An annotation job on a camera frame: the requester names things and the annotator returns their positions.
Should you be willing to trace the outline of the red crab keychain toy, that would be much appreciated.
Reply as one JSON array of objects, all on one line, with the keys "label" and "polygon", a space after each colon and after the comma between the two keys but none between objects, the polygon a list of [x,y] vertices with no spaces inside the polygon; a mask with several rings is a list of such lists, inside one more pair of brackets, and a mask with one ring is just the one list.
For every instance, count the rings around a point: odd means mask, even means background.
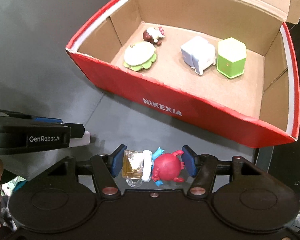
[{"label": "red crab keychain toy", "polygon": [[180,176],[185,168],[185,163],[181,161],[183,154],[182,150],[166,153],[160,147],[155,152],[125,150],[122,157],[122,178],[134,188],[150,181],[157,186],[163,185],[165,181],[183,183],[185,179]]}]

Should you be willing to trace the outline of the green hexagonal container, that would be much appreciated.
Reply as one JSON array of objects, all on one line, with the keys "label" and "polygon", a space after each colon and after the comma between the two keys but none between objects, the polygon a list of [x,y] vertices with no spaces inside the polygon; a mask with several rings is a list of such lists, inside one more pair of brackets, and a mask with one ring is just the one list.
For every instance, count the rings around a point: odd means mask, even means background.
[{"label": "green hexagonal container", "polygon": [[246,58],[243,42],[233,37],[218,42],[217,71],[227,78],[234,79],[244,74]]}]

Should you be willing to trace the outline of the toy hamburger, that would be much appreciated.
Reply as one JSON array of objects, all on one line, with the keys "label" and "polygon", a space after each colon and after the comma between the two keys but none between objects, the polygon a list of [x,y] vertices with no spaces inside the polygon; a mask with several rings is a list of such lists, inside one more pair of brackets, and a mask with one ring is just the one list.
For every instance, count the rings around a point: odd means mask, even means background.
[{"label": "toy hamburger", "polygon": [[151,68],[156,61],[156,48],[151,42],[143,41],[129,45],[123,55],[123,66],[138,72]]}]

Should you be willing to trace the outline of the white power adapter cube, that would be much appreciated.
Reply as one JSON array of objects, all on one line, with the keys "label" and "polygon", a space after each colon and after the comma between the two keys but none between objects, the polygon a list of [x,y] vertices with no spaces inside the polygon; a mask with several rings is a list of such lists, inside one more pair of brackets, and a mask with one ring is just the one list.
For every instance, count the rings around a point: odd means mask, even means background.
[{"label": "white power adapter cube", "polygon": [[84,132],[84,135],[81,138],[71,138],[69,147],[79,147],[85,146],[90,144],[91,134],[88,131]]}]

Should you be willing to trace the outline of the grey leather headboard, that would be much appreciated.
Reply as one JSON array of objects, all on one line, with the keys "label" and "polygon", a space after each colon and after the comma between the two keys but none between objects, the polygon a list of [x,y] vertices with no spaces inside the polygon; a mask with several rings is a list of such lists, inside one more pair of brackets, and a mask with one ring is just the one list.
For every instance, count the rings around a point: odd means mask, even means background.
[{"label": "grey leather headboard", "polygon": [[65,51],[110,0],[0,0],[0,109],[86,124],[103,93]]}]

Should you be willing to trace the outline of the red cardboard shoe box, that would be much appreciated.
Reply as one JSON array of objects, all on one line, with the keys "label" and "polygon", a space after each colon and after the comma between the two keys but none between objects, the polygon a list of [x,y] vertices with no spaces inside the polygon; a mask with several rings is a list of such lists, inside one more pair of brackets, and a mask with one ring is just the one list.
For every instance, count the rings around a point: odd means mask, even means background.
[{"label": "red cardboard shoe box", "polygon": [[97,87],[252,148],[297,141],[300,0],[111,0],[66,46]]}]

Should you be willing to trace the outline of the light blue white charger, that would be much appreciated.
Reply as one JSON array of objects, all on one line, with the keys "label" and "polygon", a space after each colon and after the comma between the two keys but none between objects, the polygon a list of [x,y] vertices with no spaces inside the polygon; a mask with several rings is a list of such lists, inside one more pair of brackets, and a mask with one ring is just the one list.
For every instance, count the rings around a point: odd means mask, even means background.
[{"label": "light blue white charger", "polygon": [[207,39],[195,36],[180,46],[184,62],[202,76],[211,65],[216,65],[216,49]]}]

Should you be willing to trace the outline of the small brown-haired doll figurine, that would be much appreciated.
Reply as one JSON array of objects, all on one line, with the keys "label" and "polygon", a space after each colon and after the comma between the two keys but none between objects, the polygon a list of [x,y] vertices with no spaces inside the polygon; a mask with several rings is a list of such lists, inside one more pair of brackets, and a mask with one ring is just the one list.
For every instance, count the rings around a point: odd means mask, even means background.
[{"label": "small brown-haired doll figurine", "polygon": [[165,37],[163,27],[159,26],[158,28],[149,27],[143,32],[143,40],[150,42],[153,45],[161,46],[162,39]]}]

